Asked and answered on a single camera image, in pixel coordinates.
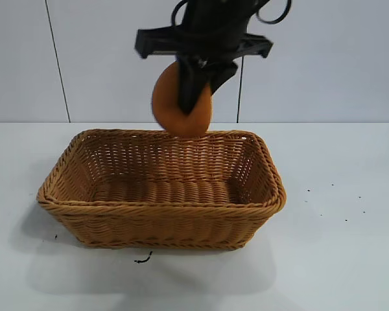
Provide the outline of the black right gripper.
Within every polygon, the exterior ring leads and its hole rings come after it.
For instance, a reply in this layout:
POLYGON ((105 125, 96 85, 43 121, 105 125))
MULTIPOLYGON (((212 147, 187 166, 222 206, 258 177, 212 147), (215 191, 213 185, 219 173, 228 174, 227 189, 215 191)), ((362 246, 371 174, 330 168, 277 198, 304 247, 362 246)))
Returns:
POLYGON ((231 62, 258 55, 266 58, 273 43, 262 35, 247 33, 250 18, 266 1, 179 1, 171 12, 170 25, 139 29, 135 50, 145 59, 150 55, 177 55, 178 106, 190 114, 209 83, 214 94, 238 70, 231 62))

